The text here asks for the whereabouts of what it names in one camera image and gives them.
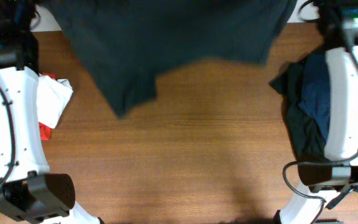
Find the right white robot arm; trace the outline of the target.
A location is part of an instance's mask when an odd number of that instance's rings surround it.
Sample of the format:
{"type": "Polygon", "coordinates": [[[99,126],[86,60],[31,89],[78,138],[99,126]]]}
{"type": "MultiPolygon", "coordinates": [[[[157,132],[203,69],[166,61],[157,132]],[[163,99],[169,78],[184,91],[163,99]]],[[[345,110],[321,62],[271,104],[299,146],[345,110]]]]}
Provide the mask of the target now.
{"type": "Polygon", "coordinates": [[[287,97],[300,183],[275,223],[316,223],[358,192],[358,1],[315,1],[323,45],[271,81],[287,97]]]}

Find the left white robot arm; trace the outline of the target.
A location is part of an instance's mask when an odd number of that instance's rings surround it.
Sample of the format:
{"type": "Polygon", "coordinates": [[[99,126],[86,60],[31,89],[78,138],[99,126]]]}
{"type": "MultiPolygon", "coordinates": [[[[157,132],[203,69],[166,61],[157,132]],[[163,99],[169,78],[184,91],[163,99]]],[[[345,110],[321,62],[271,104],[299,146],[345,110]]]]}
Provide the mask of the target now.
{"type": "Polygon", "coordinates": [[[100,223],[75,198],[68,174],[50,172],[36,97],[35,1],[0,1],[0,213],[17,222],[100,223]]]}

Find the black Nike t-shirt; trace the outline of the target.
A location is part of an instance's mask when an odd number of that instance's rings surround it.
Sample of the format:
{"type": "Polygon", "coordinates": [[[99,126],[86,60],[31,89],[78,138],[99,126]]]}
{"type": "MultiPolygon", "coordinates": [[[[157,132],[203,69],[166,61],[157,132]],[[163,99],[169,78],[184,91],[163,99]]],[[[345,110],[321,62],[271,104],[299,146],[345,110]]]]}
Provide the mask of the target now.
{"type": "Polygon", "coordinates": [[[157,96],[161,73],[205,58],[264,64],[294,0],[47,1],[112,110],[157,96]]]}

